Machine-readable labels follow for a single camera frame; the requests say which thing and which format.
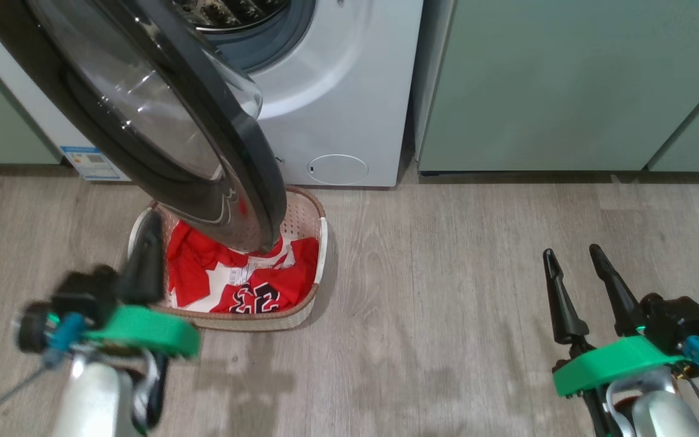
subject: front-loading washing machine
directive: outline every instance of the front-loading washing machine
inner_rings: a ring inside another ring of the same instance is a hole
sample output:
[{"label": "front-loading washing machine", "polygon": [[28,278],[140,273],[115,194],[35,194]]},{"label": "front-loading washing machine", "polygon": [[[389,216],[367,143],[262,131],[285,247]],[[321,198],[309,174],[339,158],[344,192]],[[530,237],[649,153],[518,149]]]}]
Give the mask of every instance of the front-loading washing machine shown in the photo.
[{"label": "front-loading washing machine", "polygon": [[[34,5],[39,2],[12,3],[0,0],[0,41],[45,91],[46,85],[27,67],[30,62],[39,62],[42,55],[35,50],[17,53],[16,46],[30,34],[27,28],[30,25],[42,28],[42,33],[50,31],[45,30],[38,14],[35,16]],[[105,2],[64,3],[63,9],[69,11],[73,7],[98,8]],[[120,3],[126,7],[136,2]],[[226,66],[242,75],[246,73],[255,82],[256,90],[250,92],[260,96],[247,102],[242,96],[239,101],[242,106],[255,106],[260,104],[255,99],[262,99],[262,107],[247,113],[253,118],[257,116],[286,183],[396,184],[422,0],[156,0],[152,3],[163,3],[164,13],[190,23],[209,44],[206,50],[216,50]],[[12,10],[22,11],[33,19],[13,19]],[[78,38],[99,37],[81,24],[71,25]],[[51,44],[60,46],[61,42]],[[64,53],[61,62],[71,57],[71,53]],[[174,73],[183,78],[195,75],[181,70],[190,67],[172,66],[177,69]],[[56,97],[50,92],[46,94],[55,103]],[[56,106],[85,133],[82,122],[66,114],[60,104]],[[113,165],[118,164],[115,153],[106,150],[107,144],[89,139]],[[186,139],[176,136],[172,141]]]}]

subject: washing machine drum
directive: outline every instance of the washing machine drum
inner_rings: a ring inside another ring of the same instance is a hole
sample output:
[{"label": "washing machine drum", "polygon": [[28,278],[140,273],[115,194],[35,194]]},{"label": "washing machine drum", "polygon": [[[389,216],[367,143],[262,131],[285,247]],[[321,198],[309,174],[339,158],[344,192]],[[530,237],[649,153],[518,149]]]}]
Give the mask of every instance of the washing machine drum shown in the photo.
[{"label": "washing machine drum", "polygon": [[208,33],[251,29],[277,16],[289,0],[173,0],[182,17]]},{"label": "washing machine drum", "polygon": [[256,121],[260,89],[171,3],[0,0],[0,41],[159,203],[231,248],[274,248],[286,193]]}]

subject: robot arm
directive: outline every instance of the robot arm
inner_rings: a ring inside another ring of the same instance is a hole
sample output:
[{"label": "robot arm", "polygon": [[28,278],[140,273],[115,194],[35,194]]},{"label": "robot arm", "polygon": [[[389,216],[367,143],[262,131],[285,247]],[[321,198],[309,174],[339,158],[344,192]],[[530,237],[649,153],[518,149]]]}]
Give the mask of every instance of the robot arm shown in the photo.
[{"label": "robot arm", "polygon": [[[570,346],[570,359],[552,368],[560,396],[579,396],[597,437],[699,437],[699,423],[681,398],[674,377],[699,376],[699,304],[648,295],[639,303],[600,249],[590,255],[605,283],[619,341],[595,348],[563,283],[560,264],[544,251],[555,341]],[[640,392],[639,396],[625,396]]]},{"label": "robot arm", "polygon": [[70,315],[80,314],[88,324],[67,344],[72,371],[56,437],[146,435],[161,418],[169,360],[198,354],[200,338],[193,326],[147,307],[163,298],[160,215],[150,213],[141,229],[120,275],[106,267],[92,274],[72,272],[50,302],[29,305],[22,318],[19,348],[43,357],[55,357],[51,342],[67,320],[74,320]]}]

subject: washing machine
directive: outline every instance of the washing machine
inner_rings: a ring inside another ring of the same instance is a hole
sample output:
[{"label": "washing machine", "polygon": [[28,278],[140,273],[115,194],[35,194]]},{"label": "washing machine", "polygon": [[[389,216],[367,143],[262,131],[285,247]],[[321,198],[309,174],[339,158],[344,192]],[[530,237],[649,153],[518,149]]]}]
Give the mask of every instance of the washing machine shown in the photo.
[{"label": "washing machine", "polygon": [[[109,12],[114,8],[125,9],[141,21],[133,25],[124,22]],[[67,107],[66,102],[71,99],[77,103],[78,87],[88,88],[89,83],[95,91],[86,91],[109,94],[111,89],[105,86],[121,83],[103,83],[99,77],[113,74],[104,69],[114,69],[111,63],[121,57],[133,59],[130,53],[122,53],[122,49],[105,41],[103,32],[89,23],[104,22],[109,25],[106,32],[123,34],[127,41],[133,41],[133,52],[147,52],[151,47],[143,47],[144,42],[134,37],[138,32],[150,31],[145,21],[158,19],[147,15],[155,13],[150,8],[163,9],[159,13],[169,15],[175,22],[179,19],[189,23],[196,33],[191,44],[202,45],[204,52],[214,53],[214,60],[208,60],[211,66],[203,66],[212,72],[191,72],[202,66],[187,61],[165,66],[157,53],[148,53],[144,58],[149,66],[142,64],[136,74],[152,67],[150,71],[170,89],[200,88],[189,82],[197,75],[204,75],[203,80],[208,81],[212,80],[210,75],[225,80],[242,112],[252,118],[249,124],[263,132],[286,183],[396,184],[422,0],[0,0],[0,42],[58,110],[100,150],[103,158],[134,182],[141,177],[127,168],[130,163],[121,156],[120,148],[111,146],[108,138],[88,133],[87,108],[81,114],[83,111],[73,109],[72,105]],[[53,9],[60,12],[55,13],[64,22],[53,17],[55,23],[51,27],[46,21],[51,19]],[[83,20],[83,14],[98,11],[101,11],[99,20]],[[70,35],[58,36],[61,32]],[[157,38],[149,44],[154,44],[155,50],[164,50]],[[89,67],[94,57],[98,63]],[[161,71],[166,68],[174,80]],[[98,75],[98,80],[94,82],[88,74]],[[79,82],[73,83],[70,77]],[[111,77],[123,80],[122,86],[131,85],[125,82],[128,77],[120,74]],[[148,86],[145,80],[144,89]],[[130,91],[131,95],[141,94],[140,103],[148,98],[143,89]],[[201,111],[185,102],[180,92],[175,94],[175,99],[186,107],[186,114],[192,116],[193,111]],[[132,119],[127,113],[119,116]],[[161,142],[188,141],[183,146],[173,146],[180,153],[197,149],[189,144],[195,138],[191,139],[186,132],[177,135],[178,127],[159,128],[165,132],[151,134],[162,138]],[[64,152],[77,149],[75,144],[58,146]],[[206,157],[201,153],[191,157],[202,158]]]}]

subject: clothing tag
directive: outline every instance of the clothing tag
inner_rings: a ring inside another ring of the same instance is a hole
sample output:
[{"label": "clothing tag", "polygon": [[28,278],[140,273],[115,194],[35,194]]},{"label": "clothing tag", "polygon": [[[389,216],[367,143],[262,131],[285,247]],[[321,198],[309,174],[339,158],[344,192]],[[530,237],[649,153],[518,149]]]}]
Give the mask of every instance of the clothing tag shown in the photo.
[{"label": "clothing tag", "polygon": [[250,279],[252,272],[258,268],[266,268],[268,265],[262,265],[261,263],[249,262],[245,266],[238,266],[238,268],[231,268],[228,271],[228,285],[242,285]]}]

